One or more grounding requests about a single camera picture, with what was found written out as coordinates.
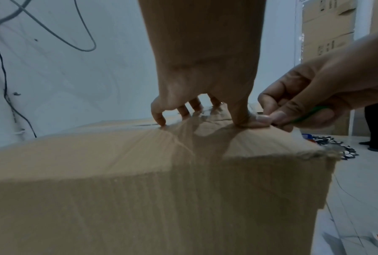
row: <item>gray cable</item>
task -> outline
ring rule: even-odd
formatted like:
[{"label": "gray cable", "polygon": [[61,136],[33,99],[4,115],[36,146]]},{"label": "gray cable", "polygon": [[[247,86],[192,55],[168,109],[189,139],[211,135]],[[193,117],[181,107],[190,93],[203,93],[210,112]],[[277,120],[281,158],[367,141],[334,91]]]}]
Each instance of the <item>gray cable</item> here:
[{"label": "gray cable", "polygon": [[[21,6],[24,7],[24,8],[26,8],[31,1],[32,0],[25,0],[25,2]],[[18,10],[16,10],[12,14],[8,15],[7,17],[4,17],[4,18],[0,19],[0,25],[3,24],[4,22],[12,20],[16,16],[18,16],[21,12],[22,12],[22,9],[18,8]]]},{"label": "gray cable", "polygon": [[[37,18],[35,18],[34,15],[32,15],[31,13],[29,13],[29,11],[27,11],[27,10],[24,8],[23,5],[25,5],[26,2],[28,2],[28,1],[30,2],[31,0],[26,0],[26,1],[24,2],[23,5],[20,5],[20,4],[17,3],[15,0],[10,0],[10,1],[13,2],[16,6],[18,6],[18,8],[19,8],[20,11],[25,12],[28,16],[30,16],[35,22],[37,22],[37,23],[38,23],[41,27],[43,27],[46,31],[48,31],[49,33],[51,33],[54,37],[58,38],[60,41],[66,43],[68,46],[73,47],[73,48],[76,49],[76,50],[84,51],[84,52],[90,52],[90,51],[93,51],[93,50],[95,50],[95,49],[97,48],[97,43],[95,42],[94,38],[92,37],[91,33],[89,32],[89,29],[87,28],[87,25],[85,24],[84,19],[83,19],[83,17],[81,16],[80,9],[79,9],[79,7],[78,7],[78,5],[77,5],[77,0],[74,0],[74,5],[76,6],[76,10],[77,10],[77,12],[78,12],[78,14],[79,14],[79,17],[80,17],[80,19],[81,19],[81,22],[82,22],[83,25],[84,25],[85,30],[87,31],[89,37],[91,38],[92,42],[94,43],[94,47],[91,48],[91,49],[88,49],[88,50],[78,48],[78,47],[72,45],[71,43],[67,42],[67,41],[64,40],[62,37],[60,37],[60,36],[58,36],[57,34],[55,34],[52,30],[50,30],[47,26],[45,26],[45,25],[44,25],[42,22],[40,22]],[[4,18],[5,21],[8,21],[8,20],[10,20],[10,19],[16,17],[16,16],[19,14],[19,13],[17,13],[17,14],[15,15],[16,12],[14,12],[14,13],[11,14],[10,16]]]}]

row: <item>white tile floor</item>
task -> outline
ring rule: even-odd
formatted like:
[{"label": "white tile floor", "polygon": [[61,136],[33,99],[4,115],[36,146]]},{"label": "white tile floor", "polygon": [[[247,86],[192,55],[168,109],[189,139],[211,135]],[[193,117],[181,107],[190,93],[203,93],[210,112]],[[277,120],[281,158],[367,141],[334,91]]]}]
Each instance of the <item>white tile floor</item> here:
[{"label": "white tile floor", "polygon": [[360,156],[336,167],[327,198],[329,210],[318,214],[312,255],[378,255],[378,248],[369,240],[371,232],[378,232],[378,152],[358,144],[367,137],[333,137]]}]

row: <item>green handle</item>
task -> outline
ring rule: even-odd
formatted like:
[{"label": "green handle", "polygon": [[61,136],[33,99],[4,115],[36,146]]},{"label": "green handle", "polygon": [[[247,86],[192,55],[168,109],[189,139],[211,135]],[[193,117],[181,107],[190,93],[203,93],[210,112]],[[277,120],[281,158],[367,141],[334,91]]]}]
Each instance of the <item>green handle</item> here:
[{"label": "green handle", "polygon": [[298,123],[298,122],[304,121],[307,118],[311,117],[313,114],[317,113],[318,111],[320,111],[322,109],[326,109],[326,108],[328,108],[328,107],[327,106],[315,106],[309,113],[307,113],[306,115],[292,121],[291,123]]}]

